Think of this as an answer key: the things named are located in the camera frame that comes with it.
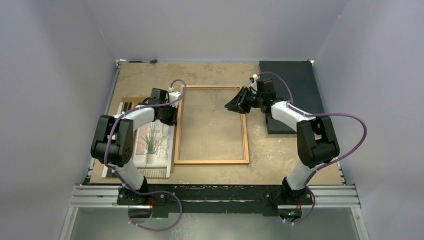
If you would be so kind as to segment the plant photo print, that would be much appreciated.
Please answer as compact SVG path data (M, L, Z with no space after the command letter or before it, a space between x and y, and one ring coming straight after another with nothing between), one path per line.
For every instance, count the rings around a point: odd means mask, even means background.
M123 116L115 128L107 163L127 172L137 170L145 178L171 176L175 127L154 120L154 109L146 107Z

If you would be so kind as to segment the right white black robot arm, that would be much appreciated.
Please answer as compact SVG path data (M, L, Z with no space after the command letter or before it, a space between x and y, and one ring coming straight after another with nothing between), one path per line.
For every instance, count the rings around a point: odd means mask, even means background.
M277 97L270 79L261 80L254 75L250 80L252 84L243 86L224 107L239 114L248 114L252 108L260 109L267 117L295 131L299 161L282 180L280 189L282 200L292 204L306 191L310 176L340 154L332 120L328 116L314 116Z

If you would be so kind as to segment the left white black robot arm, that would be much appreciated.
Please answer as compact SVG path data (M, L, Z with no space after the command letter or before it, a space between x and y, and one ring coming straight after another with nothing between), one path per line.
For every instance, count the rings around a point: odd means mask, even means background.
M149 97L138 105L116 115L101 115L98 119L90 147L91 157L112 170L121 180L129 197L138 205L149 199L147 179L133 162L135 131L140 127L160 121L176 124L179 102L185 92L153 88Z

